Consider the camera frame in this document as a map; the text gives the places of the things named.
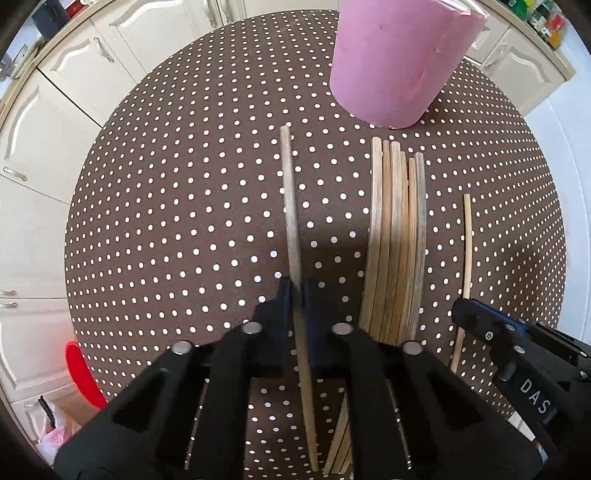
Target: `pink plastic bag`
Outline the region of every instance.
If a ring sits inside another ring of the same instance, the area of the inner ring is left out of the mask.
[[[46,416],[42,429],[45,433],[39,439],[37,450],[47,463],[53,465],[57,451],[80,430],[80,425],[53,403],[48,401],[47,405],[55,417],[56,428],[52,429],[49,418]]]

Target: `pink paper wrap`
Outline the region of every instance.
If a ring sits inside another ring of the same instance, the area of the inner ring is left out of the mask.
[[[361,120],[409,127],[435,99],[487,18],[438,0],[343,0],[330,89]]]

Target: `curved wooden strip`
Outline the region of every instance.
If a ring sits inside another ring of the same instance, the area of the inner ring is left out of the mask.
[[[372,138],[371,218],[369,220],[368,256],[363,283],[363,299],[359,327],[369,331],[374,310],[375,288],[378,282],[380,237],[382,234],[382,141]]]
[[[369,220],[368,254],[365,265],[365,281],[363,282],[363,298],[361,301],[361,313],[359,315],[359,327],[369,330],[371,317],[374,310],[376,283],[378,281],[380,238],[382,234],[382,140],[379,137],[372,138],[372,192],[371,210]],[[345,428],[349,427],[349,412],[341,407],[339,419],[335,427],[335,434],[330,445],[330,452],[336,448],[336,457],[344,455],[349,447],[350,439],[344,435]],[[334,465],[328,461],[324,465],[323,472],[328,475]]]
[[[343,436],[345,435],[345,430],[349,427],[349,424],[345,422],[345,419],[349,418],[349,410],[347,405],[347,395],[343,398],[343,403],[340,406],[340,413],[339,413],[339,420],[343,419],[343,421],[337,421],[335,434],[333,435],[333,441],[330,444],[329,454],[326,457],[326,461],[324,463],[324,468],[322,469],[322,473],[324,475],[328,475],[331,473],[332,466],[335,462],[336,455],[339,453],[340,444],[343,441]]]
[[[369,334],[379,340],[379,333],[384,321],[386,293],[388,288],[388,272],[390,257],[392,219],[392,164],[390,159],[390,143],[382,144],[382,233],[379,240],[378,278],[376,282],[374,310],[371,317]]]
[[[301,255],[297,230],[296,185],[294,181],[293,160],[291,158],[291,135],[290,129],[286,125],[281,127],[280,141],[287,255],[290,265],[290,278],[293,283],[293,322],[296,342],[295,351],[297,355],[298,374],[300,376],[301,406],[304,416],[304,428],[306,429],[310,466],[313,471],[317,471],[318,453],[316,450],[316,422],[314,420],[312,376],[310,373],[310,363],[308,362],[306,320],[301,305]]]
[[[425,276],[425,247],[427,244],[427,198],[425,186],[425,161],[422,153],[416,153],[411,159],[415,165],[415,202],[416,202],[416,242],[414,253],[414,275],[411,301],[408,306],[408,319],[402,331],[401,340],[413,340],[417,333],[418,311],[423,296],[423,280]]]
[[[415,256],[417,252],[417,163],[414,157],[408,159],[408,254],[407,269],[404,277],[404,306],[398,328],[398,343],[407,340],[407,325],[411,319],[413,284],[415,274]]]
[[[400,262],[400,242],[402,230],[402,152],[400,143],[390,143],[390,162],[392,172],[392,215],[390,216],[390,252],[388,266],[388,280],[386,300],[384,306],[384,319],[382,321],[379,341],[387,342],[394,316],[394,302],[396,298],[396,286],[398,282],[398,264]]]
[[[394,311],[387,342],[398,344],[398,331],[404,310],[404,296],[406,290],[406,275],[408,264],[408,163],[406,153],[400,154],[400,188],[401,188],[401,217],[400,217],[400,255],[398,260],[398,274],[396,279],[396,294],[394,297]]]
[[[464,279],[462,285],[462,298],[470,298],[470,285],[472,283],[472,200],[469,193],[463,196],[464,203]],[[457,372],[457,366],[460,364],[460,357],[462,355],[462,344],[466,332],[463,328],[458,327],[456,343],[453,347],[452,364],[450,370]]]

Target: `silver bolt head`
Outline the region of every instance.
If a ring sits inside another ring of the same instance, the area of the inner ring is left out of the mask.
[[[193,349],[193,344],[188,340],[179,340],[173,345],[171,350],[177,355],[186,355]]]
[[[242,331],[248,335],[254,335],[262,330],[262,325],[258,322],[246,322],[242,325]]]
[[[348,323],[340,322],[333,325],[332,331],[335,335],[348,335],[353,331],[353,327]]]
[[[418,355],[423,351],[423,346],[418,342],[406,342],[402,346],[402,351],[407,355]]]

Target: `brown tablecloth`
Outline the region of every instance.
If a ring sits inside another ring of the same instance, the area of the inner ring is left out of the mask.
[[[357,322],[361,305],[378,135],[426,159],[417,339],[449,363],[464,193],[474,199],[472,296],[556,325],[563,222],[522,116],[463,61],[413,127],[390,131],[357,120],[328,85],[337,18],[280,12],[216,30],[158,66],[109,118],[80,173],[66,234],[74,328],[107,399],[175,341],[209,343],[250,318],[288,275],[278,145],[286,123],[295,137],[304,275],[339,292],[347,321]],[[468,336],[458,373],[507,413],[493,372],[486,349]],[[314,387],[324,461],[343,388]],[[245,475],[306,478],[297,373],[256,382],[251,404]]]

